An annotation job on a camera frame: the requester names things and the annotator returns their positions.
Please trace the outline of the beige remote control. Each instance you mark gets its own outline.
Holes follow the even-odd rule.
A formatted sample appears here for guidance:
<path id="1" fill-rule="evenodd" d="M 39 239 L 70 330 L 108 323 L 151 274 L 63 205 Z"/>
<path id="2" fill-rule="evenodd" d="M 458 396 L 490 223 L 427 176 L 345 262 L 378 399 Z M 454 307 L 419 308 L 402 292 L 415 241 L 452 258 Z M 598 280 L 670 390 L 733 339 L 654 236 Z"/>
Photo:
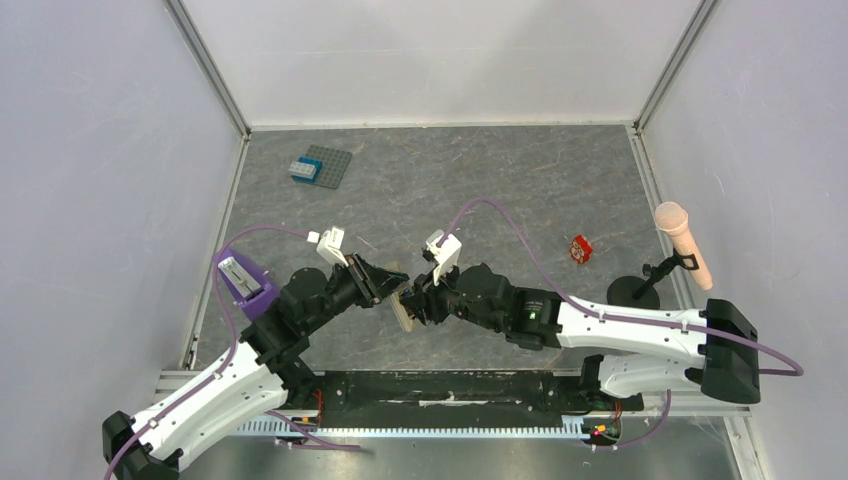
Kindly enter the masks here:
<path id="1" fill-rule="evenodd" d="M 389 304 L 402 330 L 411 333 L 416 329 L 417 321 L 414 316 L 401 303 L 401 297 L 409 289 L 409 280 L 405 280 L 389 296 Z"/>

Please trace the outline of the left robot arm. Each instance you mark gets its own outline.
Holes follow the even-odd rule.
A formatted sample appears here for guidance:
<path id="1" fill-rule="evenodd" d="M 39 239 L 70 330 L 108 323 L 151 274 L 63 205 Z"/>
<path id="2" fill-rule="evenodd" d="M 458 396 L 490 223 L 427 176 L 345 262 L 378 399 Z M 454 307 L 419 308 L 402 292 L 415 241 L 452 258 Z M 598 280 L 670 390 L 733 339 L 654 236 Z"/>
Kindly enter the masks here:
<path id="1" fill-rule="evenodd" d="M 107 479 L 176 479 L 193 460 L 246 421 L 313 398 L 316 375 L 302 359 L 309 338 L 353 306 L 372 308 L 409 280 L 357 254 L 325 275 L 294 272 L 267 309 L 206 370 L 135 414 L 102 424 Z"/>

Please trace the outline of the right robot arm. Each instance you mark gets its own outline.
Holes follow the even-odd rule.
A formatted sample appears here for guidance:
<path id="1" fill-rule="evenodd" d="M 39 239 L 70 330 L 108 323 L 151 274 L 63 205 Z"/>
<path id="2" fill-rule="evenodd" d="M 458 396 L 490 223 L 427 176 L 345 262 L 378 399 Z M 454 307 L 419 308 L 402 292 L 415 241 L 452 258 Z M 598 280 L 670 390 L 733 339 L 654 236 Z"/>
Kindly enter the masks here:
<path id="1" fill-rule="evenodd" d="M 552 291 L 517 287 L 486 264 L 419 276 L 401 294 L 422 324 L 450 316 L 503 335 L 523 349 L 601 348 L 585 359 L 580 400 L 602 408 L 648 391 L 699 391 L 715 400 L 761 400 L 756 328 L 726 300 L 705 308 L 653 310 L 605 305 Z"/>

